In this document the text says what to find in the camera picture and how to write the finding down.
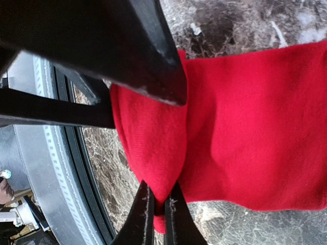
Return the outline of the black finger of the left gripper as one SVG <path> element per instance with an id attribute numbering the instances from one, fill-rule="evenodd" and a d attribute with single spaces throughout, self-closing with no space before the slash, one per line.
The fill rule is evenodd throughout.
<path id="1" fill-rule="evenodd" d="M 186 76 L 159 1 L 1 1 L 1 46 L 185 105 Z"/>
<path id="2" fill-rule="evenodd" d="M 89 99 L 90 105 L 50 99 L 10 88 L 1 89 L 1 125 L 60 125 L 114 129 L 109 88 L 99 79 L 55 64 Z"/>

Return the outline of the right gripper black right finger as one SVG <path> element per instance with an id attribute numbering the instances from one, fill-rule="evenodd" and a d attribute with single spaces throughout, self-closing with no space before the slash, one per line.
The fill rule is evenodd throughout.
<path id="1" fill-rule="evenodd" d="M 179 183 L 175 183 L 165 201 L 164 244 L 207 245 L 207 241 L 196 227 Z"/>

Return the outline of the red santa sock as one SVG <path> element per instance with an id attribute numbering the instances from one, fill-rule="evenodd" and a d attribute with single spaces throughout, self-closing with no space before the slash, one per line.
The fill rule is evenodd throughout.
<path id="1" fill-rule="evenodd" d="M 178 182 L 187 202 L 256 211 L 326 208 L 326 41 L 188 60 L 188 103 L 112 85 L 130 168 L 156 198 L 155 229 Z"/>

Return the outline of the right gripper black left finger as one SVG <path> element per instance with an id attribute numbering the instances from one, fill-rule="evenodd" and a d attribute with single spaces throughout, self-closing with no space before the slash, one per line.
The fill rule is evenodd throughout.
<path id="1" fill-rule="evenodd" d="M 145 181 L 141 181 L 127 219 L 112 245 L 153 245 L 154 195 Z"/>

